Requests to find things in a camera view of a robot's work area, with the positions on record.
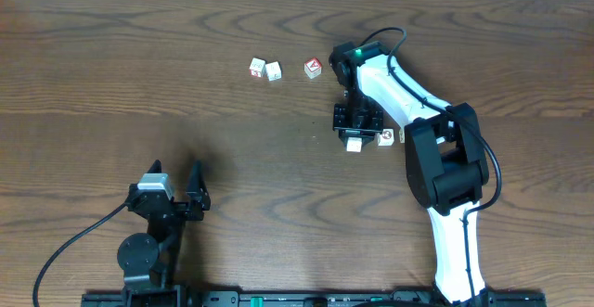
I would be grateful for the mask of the plain drawing wooden block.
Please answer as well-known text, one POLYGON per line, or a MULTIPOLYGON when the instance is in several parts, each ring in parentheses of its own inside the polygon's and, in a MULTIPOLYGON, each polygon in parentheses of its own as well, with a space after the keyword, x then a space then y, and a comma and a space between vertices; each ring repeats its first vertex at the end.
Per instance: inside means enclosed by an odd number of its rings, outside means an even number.
POLYGON ((402 144, 404 144, 406 142, 404 128, 399 129, 399 141, 402 144))

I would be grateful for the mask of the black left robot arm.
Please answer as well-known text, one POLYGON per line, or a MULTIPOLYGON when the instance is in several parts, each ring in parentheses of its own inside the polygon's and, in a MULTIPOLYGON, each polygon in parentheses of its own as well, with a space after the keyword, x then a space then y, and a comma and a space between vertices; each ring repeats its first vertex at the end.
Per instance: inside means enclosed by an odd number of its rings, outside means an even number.
POLYGON ((173 185, 159 160, 137 183, 129 185, 124 206, 145 219, 148 228, 145 233, 127 237, 118 248, 124 306, 201 305, 201 298, 191 288, 174 282, 186 223, 201 221, 211 206, 200 161, 191 168, 186 194, 188 201, 174 199, 173 185))

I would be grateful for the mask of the green letter Z block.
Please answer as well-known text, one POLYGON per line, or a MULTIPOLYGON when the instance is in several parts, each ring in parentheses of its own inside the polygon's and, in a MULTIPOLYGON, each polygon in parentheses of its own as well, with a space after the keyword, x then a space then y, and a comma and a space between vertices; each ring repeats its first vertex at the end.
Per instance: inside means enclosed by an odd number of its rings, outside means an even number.
POLYGON ((348 152, 359 153, 363 146, 363 140, 360 137, 349 137, 346 141, 346 150, 348 152))

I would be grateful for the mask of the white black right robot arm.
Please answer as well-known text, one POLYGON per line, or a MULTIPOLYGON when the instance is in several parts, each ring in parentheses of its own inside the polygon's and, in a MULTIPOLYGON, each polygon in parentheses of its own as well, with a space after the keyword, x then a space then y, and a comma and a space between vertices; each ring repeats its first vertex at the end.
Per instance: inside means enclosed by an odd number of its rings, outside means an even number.
POLYGON ((409 188, 430 216, 437 256, 434 284, 451 305, 477 305, 486 289, 477 246, 483 187, 497 158, 468 104, 453 106, 423 89, 396 59, 397 50, 366 39, 333 48, 329 65, 347 102, 332 128, 346 150, 377 139, 383 117, 400 128, 409 188))

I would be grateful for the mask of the red picture wooden block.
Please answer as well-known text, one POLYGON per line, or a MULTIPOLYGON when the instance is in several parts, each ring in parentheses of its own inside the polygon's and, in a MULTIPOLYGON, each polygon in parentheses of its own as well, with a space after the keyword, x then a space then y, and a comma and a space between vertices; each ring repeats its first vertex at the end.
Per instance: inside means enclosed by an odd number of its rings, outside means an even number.
POLYGON ((394 143, 394 130, 383 129, 377 138, 377 144, 379 147, 390 147, 394 143))

